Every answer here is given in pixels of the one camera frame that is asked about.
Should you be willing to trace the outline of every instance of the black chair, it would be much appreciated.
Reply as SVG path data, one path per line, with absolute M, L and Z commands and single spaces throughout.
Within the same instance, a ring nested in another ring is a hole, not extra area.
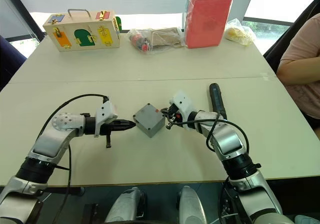
M 0 35 L 0 91 L 27 58 Z
M 314 0 L 297 18 L 292 26 L 273 44 L 263 55 L 272 70 L 277 73 L 281 57 L 287 50 L 291 39 L 296 35 L 300 28 L 314 15 L 320 13 L 320 0 Z

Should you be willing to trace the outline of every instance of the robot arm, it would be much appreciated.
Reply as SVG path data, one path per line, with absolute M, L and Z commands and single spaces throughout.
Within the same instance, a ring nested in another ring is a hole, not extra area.
M 35 223 L 42 207 L 37 196 L 47 188 L 48 179 L 67 150 L 71 139 L 84 134 L 106 136 L 110 145 L 112 131 L 124 131 L 135 126 L 118 117 L 109 100 L 96 111 L 95 117 L 88 113 L 55 115 L 51 125 L 39 136 L 15 176 L 12 176 L 0 194 L 0 223 Z
M 223 120 L 221 115 L 217 117 L 216 112 L 196 111 L 191 100 L 181 91 L 169 103 L 171 106 L 164 111 L 171 122 L 166 126 L 167 129 L 176 123 L 186 130 L 196 130 L 207 138 L 214 120 L 216 118 Z M 179 124 L 188 121 L 197 123 Z M 273 221 L 292 223 L 282 215 L 277 198 L 258 169 L 261 165 L 253 164 L 241 139 L 231 126 L 218 122 L 209 140 L 229 176 L 226 191 L 233 200 L 241 221 L 259 223 L 261 220 L 267 220 L 269 223 Z M 265 215 L 272 216 L 273 219 L 268 219 Z

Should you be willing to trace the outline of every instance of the red container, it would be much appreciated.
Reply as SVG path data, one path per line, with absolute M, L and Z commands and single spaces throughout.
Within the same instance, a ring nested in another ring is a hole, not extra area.
M 223 37 L 232 0 L 190 0 L 186 15 L 188 48 L 218 46 Z

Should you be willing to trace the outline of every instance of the pink shirt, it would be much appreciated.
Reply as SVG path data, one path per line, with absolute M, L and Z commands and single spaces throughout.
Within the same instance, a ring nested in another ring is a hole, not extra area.
M 284 60 L 296 61 L 319 55 L 320 13 L 310 18 L 297 32 L 283 54 L 279 67 Z M 304 85 L 288 85 L 285 88 L 304 113 L 320 119 L 320 80 Z

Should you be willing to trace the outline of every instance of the person's arm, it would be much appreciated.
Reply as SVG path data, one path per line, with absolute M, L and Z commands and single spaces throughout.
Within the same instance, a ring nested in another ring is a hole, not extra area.
M 294 61 L 283 60 L 276 75 L 287 86 L 318 81 L 320 80 L 320 56 Z
M 276 72 L 284 85 L 320 80 L 320 17 L 309 19 L 291 40 Z

